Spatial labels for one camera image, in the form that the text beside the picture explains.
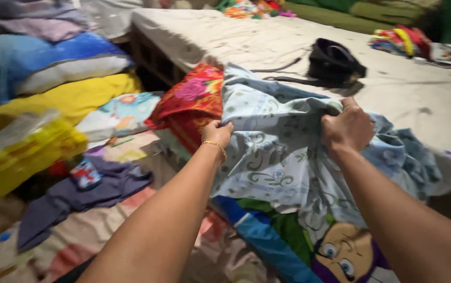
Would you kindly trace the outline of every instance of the floral pillowcase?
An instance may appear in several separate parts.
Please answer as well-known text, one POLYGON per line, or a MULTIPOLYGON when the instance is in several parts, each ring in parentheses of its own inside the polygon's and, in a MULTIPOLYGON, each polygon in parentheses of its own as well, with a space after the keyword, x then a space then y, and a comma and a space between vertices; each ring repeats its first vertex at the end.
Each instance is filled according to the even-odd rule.
POLYGON ((193 154, 201 145, 203 127, 222 117, 222 82, 220 69, 199 63, 164 94, 145 124, 154 130, 169 128, 193 154))

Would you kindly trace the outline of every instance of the yellow blanket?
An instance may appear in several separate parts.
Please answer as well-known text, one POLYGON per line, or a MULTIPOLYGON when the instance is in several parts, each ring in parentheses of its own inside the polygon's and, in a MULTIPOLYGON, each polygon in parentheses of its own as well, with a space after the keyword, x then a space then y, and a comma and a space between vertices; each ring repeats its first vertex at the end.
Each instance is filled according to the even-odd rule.
POLYGON ((0 106, 0 130, 22 113, 41 114, 56 108, 73 126, 87 114, 110 99, 126 93, 141 93, 141 82, 134 74, 114 74, 103 78, 74 81, 55 87, 45 93, 18 98, 0 106))

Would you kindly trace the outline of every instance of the left hand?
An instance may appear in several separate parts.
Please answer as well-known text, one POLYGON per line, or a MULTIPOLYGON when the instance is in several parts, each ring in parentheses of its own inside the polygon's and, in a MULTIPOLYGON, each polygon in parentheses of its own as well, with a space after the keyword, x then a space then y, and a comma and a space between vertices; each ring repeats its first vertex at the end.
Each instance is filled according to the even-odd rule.
POLYGON ((221 126, 219 120, 213 120, 203 129, 203 135, 201 136, 202 142, 214 142, 221 145, 223 148, 229 145, 230 134, 234 130, 233 122, 229 121, 225 126, 221 126))

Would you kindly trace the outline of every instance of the pink rose print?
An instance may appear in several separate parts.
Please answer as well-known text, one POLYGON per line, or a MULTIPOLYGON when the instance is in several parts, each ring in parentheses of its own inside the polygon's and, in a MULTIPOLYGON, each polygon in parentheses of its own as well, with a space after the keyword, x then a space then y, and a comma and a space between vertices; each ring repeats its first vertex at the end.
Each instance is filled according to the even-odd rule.
POLYGON ((206 92, 207 85, 204 84, 205 81, 207 81, 207 79, 190 79, 175 93, 175 96, 185 100, 194 100, 196 97, 201 96, 206 92))

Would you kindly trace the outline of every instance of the pile of clothes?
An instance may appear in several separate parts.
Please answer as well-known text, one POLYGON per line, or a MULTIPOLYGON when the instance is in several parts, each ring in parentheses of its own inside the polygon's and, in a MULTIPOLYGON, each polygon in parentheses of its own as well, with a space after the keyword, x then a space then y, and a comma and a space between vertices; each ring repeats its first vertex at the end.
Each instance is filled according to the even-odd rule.
MULTIPOLYGON (((231 18, 260 20, 278 16, 284 2, 284 0, 222 0, 214 9, 231 18)), ((294 17, 293 14, 282 13, 282 16, 294 17)))
POLYGON ((395 55, 411 58, 413 56, 430 59, 431 40, 418 28, 398 25, 392 30, 375 30, 369 45, 395 55))

